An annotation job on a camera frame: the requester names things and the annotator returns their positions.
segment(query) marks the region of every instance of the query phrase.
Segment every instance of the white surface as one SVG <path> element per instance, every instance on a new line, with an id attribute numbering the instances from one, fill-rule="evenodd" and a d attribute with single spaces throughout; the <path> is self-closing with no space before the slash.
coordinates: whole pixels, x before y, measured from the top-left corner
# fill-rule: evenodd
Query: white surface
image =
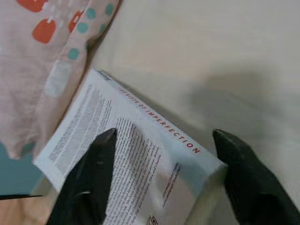
<path id="1" fill-rule="evenodd" d="M 299 8 L 297 0 L 126 0 L 93 65 L 212 151 L 213 128 L 243 138 L 300 208 Z M 210 224 L 234 224 L 218 209 L 226 204 Z"/>

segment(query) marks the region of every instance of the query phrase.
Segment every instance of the polka dot fabric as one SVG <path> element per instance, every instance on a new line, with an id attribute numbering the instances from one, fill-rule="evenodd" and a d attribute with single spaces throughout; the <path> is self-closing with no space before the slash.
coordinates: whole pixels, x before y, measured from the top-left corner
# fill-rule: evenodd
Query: polka dot fabric
<path id="1" fill-rule="evenodd" d="M 83 75 L 88 41 L 103 34 L 118 4 L 119 0 L 1 3 L 5 26 L 0 26 L 0 148 L 11 158 L 32 151 L 37 155 L 50 139 Z"/>

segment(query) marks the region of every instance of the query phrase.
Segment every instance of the cloth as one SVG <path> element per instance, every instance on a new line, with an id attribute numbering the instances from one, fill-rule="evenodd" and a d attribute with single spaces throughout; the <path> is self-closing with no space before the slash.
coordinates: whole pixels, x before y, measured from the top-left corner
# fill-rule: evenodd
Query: cloth
<path id="1" fill-rule="evenodd" d="M 299 7 L 127 0 L 93 66 L 213 152 L 214 128 L 242 138 L 300 208 Z M 224 198 L 210 224 L 237 224 L 228 205 Z"/>
<path id="2" fill-rule="evenodd" d="M 11 158 L 37 155 L 51 137 L 118 2 L 1 2 L 0 149 Z"/>

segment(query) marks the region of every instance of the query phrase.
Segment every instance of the teal surface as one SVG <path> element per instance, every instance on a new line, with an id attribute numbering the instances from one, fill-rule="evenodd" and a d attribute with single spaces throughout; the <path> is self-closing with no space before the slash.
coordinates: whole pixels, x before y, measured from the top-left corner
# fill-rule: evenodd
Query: teal surface
<path id="1" fill-rule="evenodd" d="M 29 195 L 43 177 L 31 154 L 12 160 L 0 146 L 0 195 Z"/>

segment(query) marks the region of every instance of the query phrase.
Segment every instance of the wooden surface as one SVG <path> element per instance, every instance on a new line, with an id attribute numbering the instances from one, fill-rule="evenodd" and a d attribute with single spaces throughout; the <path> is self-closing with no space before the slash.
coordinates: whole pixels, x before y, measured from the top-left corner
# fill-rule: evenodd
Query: wooden surface
<path id="1" fill-rule="evenodd" d="M 57 193 L 51 189 L 42 197 L 0 201 L 1 225 L 44 225 L 51 213 Z"/>

